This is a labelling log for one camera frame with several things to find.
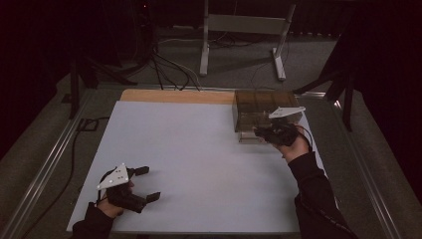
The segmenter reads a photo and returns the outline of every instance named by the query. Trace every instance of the wooden edge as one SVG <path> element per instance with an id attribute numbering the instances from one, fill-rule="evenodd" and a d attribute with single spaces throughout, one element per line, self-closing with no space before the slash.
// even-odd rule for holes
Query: wooden edge
<path id="1" fill-rule="evenodd" d="M 194 92 L 127 89 L 121 94 L 123 102 L 193 103 L 231 105 L 234 92 Z"/>

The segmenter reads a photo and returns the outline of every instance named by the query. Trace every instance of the person's left hand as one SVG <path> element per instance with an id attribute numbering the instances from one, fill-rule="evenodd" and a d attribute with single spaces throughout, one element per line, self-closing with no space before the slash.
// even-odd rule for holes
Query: person's left hand
<path id="1" fill-rule="evenodd" d="M 130 181 L 128 183 L 128 187 L 131 191 L 131 188 L 134 187 L 133 182 Z M 104 194 L 102 201 L 97 205 L 97 208 L 110 218 L 116 218 L 117 216 L 123 214 L 124 210 L 122 207 L 114 206 L 109 203 L 106 198 L 106 193 Z"/>

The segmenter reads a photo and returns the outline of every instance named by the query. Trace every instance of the metal stand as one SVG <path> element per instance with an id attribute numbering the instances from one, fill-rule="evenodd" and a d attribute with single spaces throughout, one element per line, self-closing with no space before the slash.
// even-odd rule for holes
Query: metal stand
<path id="1" fill-rule="evenodd" d="M 263 18 L 232 15 L 208 14 L 208 0 L 205 0 L 204 12 L 204 38 L 202 45 L 201 65 L 199 75 L 202 77 L 208 74 L 208 31 L 243 32 L 280 35 L 280 42 L 277 48 L 273 49 L 274 62 L 277 75 L 280 80 L 286 79 L 285 70 L 281 59 L 283 45 L 289 33 L 296 4 L 291 4 L 286 19 L 284 18 Z"/>

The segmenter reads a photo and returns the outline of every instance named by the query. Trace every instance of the person's right hand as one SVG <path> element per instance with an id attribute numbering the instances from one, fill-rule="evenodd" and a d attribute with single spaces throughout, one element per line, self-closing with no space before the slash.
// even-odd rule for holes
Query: person's right hand
<path id="1" fill-rule="evenodd" d="M 301 134 L 304 134 L 302 126 L 299 124 L 296 124 L 296 126 L 298 131 Z M 298 135 L 296 140 L 290 146 L 273 144 L 273 147 L 275 147 L 283 155 L 283 158 L 287 163 L 310 151 L 307 141 L 300 135 Z"/>

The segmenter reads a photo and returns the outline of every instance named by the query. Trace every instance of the metal frame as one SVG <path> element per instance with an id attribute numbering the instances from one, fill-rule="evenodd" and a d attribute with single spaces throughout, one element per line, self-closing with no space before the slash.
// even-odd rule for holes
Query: metal frame
<path id="1" fill-rule="evenodd" d="M 289 33 L 296 4 L 291 4 L 286 18 L 264 18 L 248 16 L 215 15 L 208 13 L 208 0 L 205 0 L 204 7 L 204 37 L 202 45 L 201 65 L 199 75 L 202 77 L 208 74 L 208 31 L 244 32 L 280 35 L 277 48 L 273 49 L 273 58 L 280 80 L 286 79 L 285 69 L 281 58 L 283 45 Z"/>
<path id="2" fill-rule="evenodd" d="M 82 117 L 82 112 L 88 101 L 92 98 L 94 90 L 87 89 L 82 98 L 82 107 L 75 114 L 73 119 L 70 119 L 62 131 L 59 139 L 52 148 L 49 156 L 37 172 L 36 176 L 28 186 L 24 197 L 19 202 L 17 209 L 13 213 L 11 219 L 2 231 L 1 239 L 20 238 L 22 228 L 25 225 L 29 215 L 31 214 L 35 204 L 37 203 L 41 193 L 44 190 L 50 176 L 53 174 L 56 165 L 59 163 L 63 152 L 65 151 L 70 139 L 72 138 L 75 129 L 78 127 L 78 122 Z"/>

